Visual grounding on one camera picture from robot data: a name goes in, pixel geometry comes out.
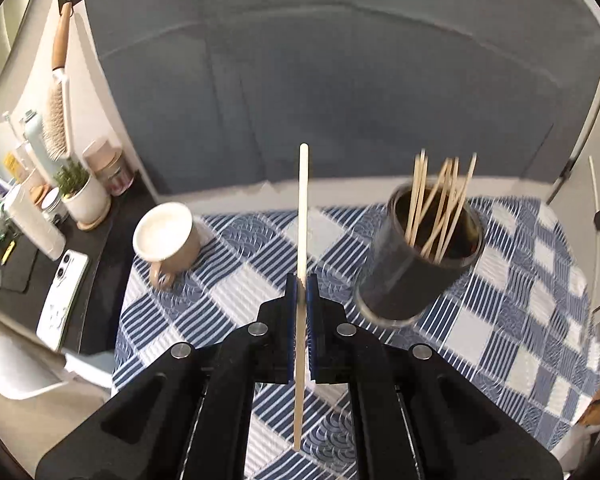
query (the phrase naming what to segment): patchwork pattern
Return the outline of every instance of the patchwork pattern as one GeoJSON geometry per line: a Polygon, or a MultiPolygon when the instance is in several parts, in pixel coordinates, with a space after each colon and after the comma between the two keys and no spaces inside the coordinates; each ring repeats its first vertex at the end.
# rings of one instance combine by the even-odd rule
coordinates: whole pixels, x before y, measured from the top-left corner
{"type": "MultiPolygon", "coordinates": [[[[308,269],[350,322],[400,348],[430,344],[551,449],[600,382],[600,345],[585,326],[586,281],[554,213],[539,200],[470,202],[486,228],[483,256],[413,326],[376,326],[352,298],[383,206],[312,209],[308,269]]],[[[279,297],[296,270],[293,211],[205,216],[196,225],[203,248],[172,290],[153,290],[148,265],[134,261],[116,342],[116,389],[179,340],[198,348],[221,342],[252,321],[262,302],[279,297]]],[[[307,384],[299,453],[291,446],[292,405],[290,385],[256,388],[245,478],[356,478],[346,385],[307,384]]]]}

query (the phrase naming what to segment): silver screw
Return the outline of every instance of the silver screw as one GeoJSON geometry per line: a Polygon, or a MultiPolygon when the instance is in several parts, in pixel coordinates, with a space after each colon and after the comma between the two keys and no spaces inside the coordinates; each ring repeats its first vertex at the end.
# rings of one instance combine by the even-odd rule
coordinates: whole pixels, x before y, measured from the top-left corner
{"type": "Polygon", "coordinates": [[[269,327],[264,323],[256,321],[255,323],[251,323],[249,328],[247,329],[249,333],[253,336],[265,335],[269,327]]]}
{"type": "Polygon", "coordinates": [[[336,331],[341,336],[351,337],[352,335],[354,335],[356,333],[356,327],[354,325],[352,325],[351,323],[340,323],[336,327],[336,331]]]}
{"type": "Polygon", "coordinates": [[[182,359],[183,357],[188,357],[191,353],[191,347],[186,343],[178,343],[177,345],[173,345],[171,347],[171,355],[176,359],[182,359]]]}
{"type": "Polygon", "coordinates": [[[433,355],[431,348],[428,347],[427,345],[416,345],[413,347],[412,351],[413,351],[413,356],[416,359],[421,359],[422,361],[426,361],[433,355]]]}

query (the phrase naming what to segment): beige floor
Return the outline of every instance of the beige floor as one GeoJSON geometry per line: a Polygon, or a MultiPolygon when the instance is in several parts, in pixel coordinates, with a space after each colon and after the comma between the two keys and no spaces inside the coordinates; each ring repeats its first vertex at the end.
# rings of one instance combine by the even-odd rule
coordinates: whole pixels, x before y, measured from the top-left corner
{"type": "MultiPolygon", "coordinates": [[[[62,367],[64,359],[33,345],[0,323],[0,335],[17,338],[29,351],[62,367]]],[[[97,388],[70,384],[27,400],[9,400],[0,395],[0,438],[22,466],[33,476],[40,458],[102,404],[97,388]]]]}

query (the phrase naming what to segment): mug handle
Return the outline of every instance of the mug handle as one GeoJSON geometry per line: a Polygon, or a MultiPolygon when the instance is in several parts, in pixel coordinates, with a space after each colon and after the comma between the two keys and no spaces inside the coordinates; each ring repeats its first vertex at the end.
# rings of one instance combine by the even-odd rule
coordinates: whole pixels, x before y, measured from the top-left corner
{"type": "Polygon", "coordinates": [[[160,276],[161,267],[162,262],[154,262],[151,264],[151,268],[149,269],[149,281],[156,289],[166,290],[167,288],[171,288],[171,285],[173,285],[173,282],[176,279],[176,275],[172,272],[165,272],[160,276]]]}

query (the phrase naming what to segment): potted plant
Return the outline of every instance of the potted plant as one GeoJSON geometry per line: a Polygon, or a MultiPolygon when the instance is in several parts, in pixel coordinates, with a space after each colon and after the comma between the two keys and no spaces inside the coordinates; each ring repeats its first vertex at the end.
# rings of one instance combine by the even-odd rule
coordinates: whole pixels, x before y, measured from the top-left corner
{"type": "Polygon", "coordinates": [[[106,217],[111,198],[79,162],[69,158],[56,173],[55,180],[62,202],[80,229],[93,228],[106,217]]]}

